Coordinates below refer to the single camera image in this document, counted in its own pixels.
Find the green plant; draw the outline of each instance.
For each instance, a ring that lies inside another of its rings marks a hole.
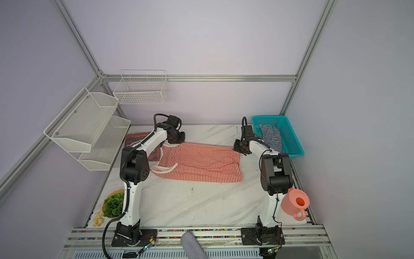
[[[103,216],[116,218],[122,214],[122,205],[124,204],[124,194],[114,194],[104,201],[106,207],[102,209]]]

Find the black and white striped cloth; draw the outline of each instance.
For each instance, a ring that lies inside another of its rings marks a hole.
[[[262,130],[262,139],[263,141],[270,146],[273,151],[282,152],[282,138],[280,136],[280,131],[277,128],[260,125]]]

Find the gray cylindrical object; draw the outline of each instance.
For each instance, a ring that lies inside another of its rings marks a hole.
[[[183,234],[181,245],[189,259],[208,259],[192,232],[185,232]]]

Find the black mounting plate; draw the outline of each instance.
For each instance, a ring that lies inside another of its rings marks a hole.
[[[158,234],[158,230],[156,230],[156,229],[140,229],[140,231],[141,231],[141,237],[151,237],[151,236],[153,236],[154,237],[154,239],[156,239],[156,236],[157,236],[157,234]],[[126,238],[124,238],[124,237],[122,237],[122,236],[120,236],[120,235],[118,235],[116,232],[115,232],[115,236],[113,237],[113,239],[112,239],[112,244],[111,244],[111,246],[112,247],[128,247],[128,246],[130,246],[130,245],[133,245],[133,244],[131,244],[131,243],[133,243],[131,240],[129,240],[129,239],[126,239]],[[144,247],[144,246],[146,246],[147,244],[149,244],[149,238],[145,238],[145,239],[141,239],[139,242],[138,242],[138,244],[137,245],[135,245],[135,247]]]
[[[263,245],[268,245],[268,244],[280,244],[280,241],[277,237],[280,238],[280,240],[282,241],[282,244],[285,244],[284,241],[284,237],[282,234],[282,230],[281,228],[277,227],[276,230],[276,234],[273,233],[269,233],[269,234],[265,234],[262,233],[260,239],[263,241]],[[256,229],[255,228],[241,228],[241,241],[243,245],[250,245],[250,244],[258,244],[258,237],[256,235]]]

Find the red and white striped shirt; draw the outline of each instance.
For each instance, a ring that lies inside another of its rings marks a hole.
[[[232,147],[184,142],[177,146],[162,146],[162,158],[151,171],[161,178],[234,183],[241,182],[240,153]]]

